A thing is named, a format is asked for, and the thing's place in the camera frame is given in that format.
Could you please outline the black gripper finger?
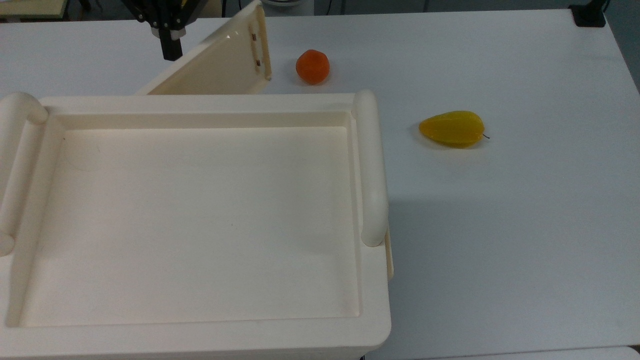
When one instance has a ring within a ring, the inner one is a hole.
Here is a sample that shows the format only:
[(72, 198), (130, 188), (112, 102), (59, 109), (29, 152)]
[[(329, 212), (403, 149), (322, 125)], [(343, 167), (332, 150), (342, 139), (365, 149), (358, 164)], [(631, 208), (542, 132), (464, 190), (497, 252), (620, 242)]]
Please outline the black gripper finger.
[(194, 23), (202, 10), (201, 0), (174, 0), (175, 7), (171, 15), (172, 58), (182, 56), (181, 37), (186, 34), (186, 27)]
[(126, 9), (140, 23), (148, 23), (156, 31), (165, 60), (172, 60), (171, 1), (170, 0), (123, 0)]

